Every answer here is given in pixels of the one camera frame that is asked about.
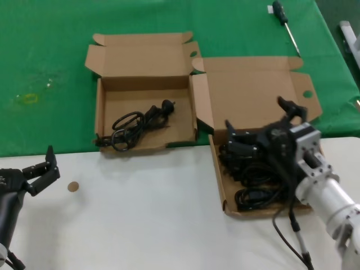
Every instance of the green tablecloth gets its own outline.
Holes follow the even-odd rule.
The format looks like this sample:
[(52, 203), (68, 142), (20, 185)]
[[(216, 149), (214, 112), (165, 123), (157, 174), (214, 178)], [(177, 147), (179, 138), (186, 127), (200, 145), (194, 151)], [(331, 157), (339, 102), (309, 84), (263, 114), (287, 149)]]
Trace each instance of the green tablecloth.
[[(96, 151), (96, 82), (84, 67), (93, 33), (192, 30), (204, 57), (295, 56), (268, 0), (0, 2), (0, 156)], [(313, 0), (283, 0), (311, 75), (326, 137), (360, 135), (354, 80)], [(200, 143), (206, 143), (204, 134)]]

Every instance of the open cardboard box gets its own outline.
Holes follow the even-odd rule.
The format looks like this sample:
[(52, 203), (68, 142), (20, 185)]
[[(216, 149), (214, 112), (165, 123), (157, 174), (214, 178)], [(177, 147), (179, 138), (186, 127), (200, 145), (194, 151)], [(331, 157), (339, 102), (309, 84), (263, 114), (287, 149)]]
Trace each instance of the open cardboard box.
[[(280, 120), (284, 111), (276, 102), (278, 96), (307, 107), (308, 120), (321, 115), (310, 76), (292, 71), (302, 66), (302, 59), (219, 57), (197, 58), (192, 63), (203, 72), (192, 77), (195, 110), (199, 120), (214, 131), (209, 139), (223, 211), (241, 217), (273, 215), (278, 209), (276, 204), (266, 209), (238, 211), (234, 196), (243, 187), (224, 173), (218, 158), (219, 146), (227, 142), (226, 119), (238, 131), (253, 131)], [(304, 205), (296, 208), (297, 212), (309, 209)]]
[[(93, 36), (85, 66), (97, 82), (95, 133), (113, 133), (113, 123), (127, 113), (145, 113), (163, 100), (175, 102), (168, 127), (146, 132), (131, 150), (154, 150), (196, 140), (191, 61), (200, 57), (192, 33)], [(103, 147), (101, 151), (115, 151)]]

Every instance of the cable plug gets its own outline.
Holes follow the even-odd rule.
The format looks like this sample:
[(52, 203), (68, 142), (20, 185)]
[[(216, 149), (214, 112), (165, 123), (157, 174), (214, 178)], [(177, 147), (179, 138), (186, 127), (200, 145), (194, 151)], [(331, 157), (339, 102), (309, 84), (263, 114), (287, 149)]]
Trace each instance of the cable plug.
[(11, 261), (12, 265), (16, 270), (24, 270), (26, 268), (23, 262), (17, 259), (15, 254), (9, 250), (7, 251), (7, 257), (9, 258), (9, 260)]
[(175, 102), (171, 102), (169, 100), (164, 100), (161, 104), (161, 110), (164, 115), (169, 115), (174, 111)]
[(310, 253), (306, 252), (306, 253), (302, 253), (303, 259), (308, 267), (308, 270), (314, 270), (314, 266), (311, 262), (311, 257), (310, 257)]
[(249, 202), (263, 201), (270, 198), (274, 192), (270, 190), (253, 189), (247, 193), (247, 199)]
[(295, 214), (294, 212), (291, 210), (289, 211), (289, 219), (290, 219), (290, 224), (291, 224), (291, 228), (294, 232), (299, 232), (300, 231), (300, 225), (298, 223), (298, 221), (295, 218)]

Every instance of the box lid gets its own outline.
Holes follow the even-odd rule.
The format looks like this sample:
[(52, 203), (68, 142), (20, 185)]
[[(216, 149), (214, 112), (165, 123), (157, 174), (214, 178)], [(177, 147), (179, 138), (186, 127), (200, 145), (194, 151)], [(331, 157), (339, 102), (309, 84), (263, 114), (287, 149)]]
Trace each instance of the box lid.
[(303, 65), (299, 57), (196, 58), (192, 64), (203, 72), (192, 77), (196, 115), (214, 132), (226, 129), (226, 119), (239, 130), (280, 120), (278, 96), (307, 107), (309, 120), (322, 113), (310, 76), (292, 71)]
[(200, 57), (192, 33), (93, 36), (85, 66), (102, 77), (172, 77), (189, 75)]

